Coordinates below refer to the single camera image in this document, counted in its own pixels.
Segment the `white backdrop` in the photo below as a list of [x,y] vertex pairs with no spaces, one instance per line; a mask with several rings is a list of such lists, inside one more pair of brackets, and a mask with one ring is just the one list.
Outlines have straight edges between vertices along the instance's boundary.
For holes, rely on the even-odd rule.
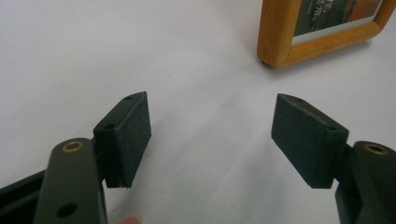
[[148,92],[152,138],[109,222],[338,223],[270,136],[276,94],[301,97],[396,148],[396,18],[374,38],[293,67],[256,57],[261,0],[0,1],[0,188],[92,137],[124,96]]

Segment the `black plastic arm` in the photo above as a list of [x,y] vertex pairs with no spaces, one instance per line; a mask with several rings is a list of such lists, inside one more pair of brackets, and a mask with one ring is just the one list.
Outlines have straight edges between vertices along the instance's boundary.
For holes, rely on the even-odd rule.
[[396,152],[371,142],[347,144],[348,130],[306,101],[279,94],[272,137],[314,189],[339,182],[340,221],[396,223]]
[[123,98],[93,132],[55,147],[46,171],[0,189],[0,223],[107,223],[102,181],[132,186],[151,137],[147,94]]

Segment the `finger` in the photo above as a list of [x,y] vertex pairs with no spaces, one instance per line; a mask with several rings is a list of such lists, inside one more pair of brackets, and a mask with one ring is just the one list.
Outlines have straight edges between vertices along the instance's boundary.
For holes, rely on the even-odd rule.
[[141,224],[141,223],[142,223],[141,216],[133,216],[133,217],[128,217],[127,219],[123,220],[119,224]]

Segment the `wooden picture frame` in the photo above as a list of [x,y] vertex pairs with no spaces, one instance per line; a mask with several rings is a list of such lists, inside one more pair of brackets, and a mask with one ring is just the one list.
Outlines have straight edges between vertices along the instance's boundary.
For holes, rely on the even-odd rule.
[[373,21],[292,45],[303,1],[307,0],[262,0],[257,55],[265,63],[286,67],[368,40],[382,31],[396,6],[396,0],[383,0]]

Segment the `metal grommet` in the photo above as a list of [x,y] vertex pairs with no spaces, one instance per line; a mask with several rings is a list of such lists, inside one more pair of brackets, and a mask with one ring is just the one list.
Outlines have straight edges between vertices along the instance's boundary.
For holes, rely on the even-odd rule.
[[62,147],[62,150],[66,153],[69,153],[69,152],[74,152],[74,151],[81,149],[82,146],[84,146],[84,144],[82,142],[75,141],[75,142],[70,142],[70,143],[67,143],[66,145],[64,145]]
[[375,144],[366,144],[364,145],[364,148],[370,152],[373,152],[376,155],[381,155],[381,156],[385,156],[388,155],[388,151],[386,148],[381,147],[379,145],[375,145]]

